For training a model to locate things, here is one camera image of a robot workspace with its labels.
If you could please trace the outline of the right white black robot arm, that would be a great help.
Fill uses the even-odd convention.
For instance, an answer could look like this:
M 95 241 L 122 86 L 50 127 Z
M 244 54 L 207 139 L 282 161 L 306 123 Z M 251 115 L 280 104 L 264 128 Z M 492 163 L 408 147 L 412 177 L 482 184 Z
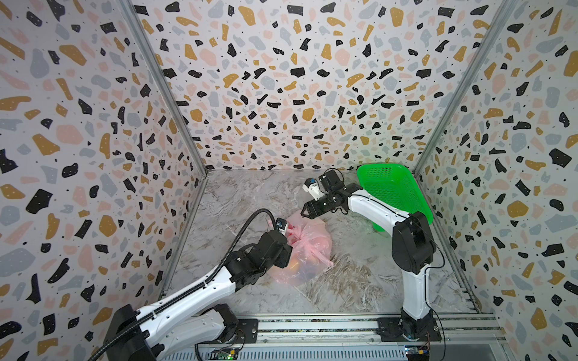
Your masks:
M 427 217 L 408 213 L 386 204 L 355 183 L 345 184 L 337 170 L 304 181 L 303 189 L 312 197 L 300 213 L 311 220 L 341 210 L 353 212 L 377 224 L 391 236 L 391 255 L 403 276 L 403 305 L 397 326 L 390 332 L 409 341 L 418 341 L 435 325 L 428 303 L 427 280 L 437 251 Z

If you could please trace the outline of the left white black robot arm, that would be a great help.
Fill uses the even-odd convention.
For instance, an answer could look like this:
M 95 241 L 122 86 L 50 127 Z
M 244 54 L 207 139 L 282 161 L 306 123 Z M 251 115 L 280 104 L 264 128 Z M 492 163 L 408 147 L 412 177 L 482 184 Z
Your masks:
M 224 299 L 272 267 L 286 267 L 291 252 L 285 235 L 270 230 L 178 293 L 138 310 L 124 306 L 114 314 L 102 352 L 109 360 L 160 360 L 198 344 L 240 341 L 239 319 Z

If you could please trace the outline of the pink plastic bag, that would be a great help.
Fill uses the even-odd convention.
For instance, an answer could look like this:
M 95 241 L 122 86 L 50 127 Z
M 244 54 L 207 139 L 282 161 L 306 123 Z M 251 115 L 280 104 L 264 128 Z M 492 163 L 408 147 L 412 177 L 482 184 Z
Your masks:
M 277 283 L 299 287 L 334 267 L 332 238 L 321 219 L 311 220 L 295 212 L 287 219 L 285 235 L 292 246 L 289 263 L 283 269 L 274 266 L 267 272 Z

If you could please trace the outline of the green plastic basket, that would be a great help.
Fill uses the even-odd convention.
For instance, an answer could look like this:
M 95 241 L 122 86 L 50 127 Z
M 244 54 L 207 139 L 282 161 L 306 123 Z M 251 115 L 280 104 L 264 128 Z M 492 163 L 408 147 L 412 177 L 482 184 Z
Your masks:
M 399 210 L 423 213 L 429 224 L 434 218 L 412 172 L 404 165 L 367 164 L 358 168 L 359 185 L 378 200 Z

